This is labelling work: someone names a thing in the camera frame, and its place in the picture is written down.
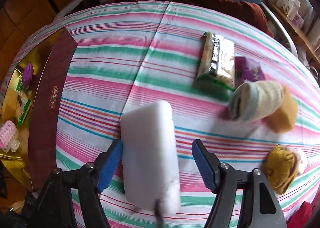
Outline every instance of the purple bag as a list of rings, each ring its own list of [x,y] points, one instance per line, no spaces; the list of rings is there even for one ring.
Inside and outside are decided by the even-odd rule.
[[[264,81],[266,79],[261,66],[253,59],[244,56],[235,57],[235,70],[241,73],[242,81]]]
[[[23,89],[27,89],[30,86],[30,82],[33,77],[33,66],[32,63],[28,63],[27,66],[23,70],[22,75],[22,86]]]

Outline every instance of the white sponge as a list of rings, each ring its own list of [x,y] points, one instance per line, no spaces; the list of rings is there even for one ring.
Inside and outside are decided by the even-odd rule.
[[[143,209],[175,214],[180,208],[179,166],[171,106],[156,101],[121,117],[127,200]]]

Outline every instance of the brown cloth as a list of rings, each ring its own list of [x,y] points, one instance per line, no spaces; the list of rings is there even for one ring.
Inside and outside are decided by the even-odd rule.
[[[147,0],[107,0],[103,4],[137,2]],[[259,5],[245,1],[233,0],[156,0],[201,6],[240,19],[273,37],[267,26],[267,18]]]

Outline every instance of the yellow sponge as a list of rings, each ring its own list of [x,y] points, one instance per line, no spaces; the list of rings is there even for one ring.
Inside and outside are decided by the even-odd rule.
[[[285,133],[294,128],[298,105],[292,98],[287,86],[283,87],[283,100],[280,107],[267,117],[269,127],[275,133]]]

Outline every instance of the white box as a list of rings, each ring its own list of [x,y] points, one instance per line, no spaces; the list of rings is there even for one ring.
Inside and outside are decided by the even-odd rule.
[[[304,23],[304,20],[299,14],[296,14],[292,20],[292,23],[297,27],[301,28]]]
[[[291,21],[298,13],[299,7],[300,2],[298,0],[284,0],[282,3],[284,13],[287,15],[287,18],[289,18]]]
[[[282,3],[283,3],[283,1],[284,1],[284,0],[278,0],[277,3],[276,3],[276,7],[277,7],[277,8],[282,8]]]

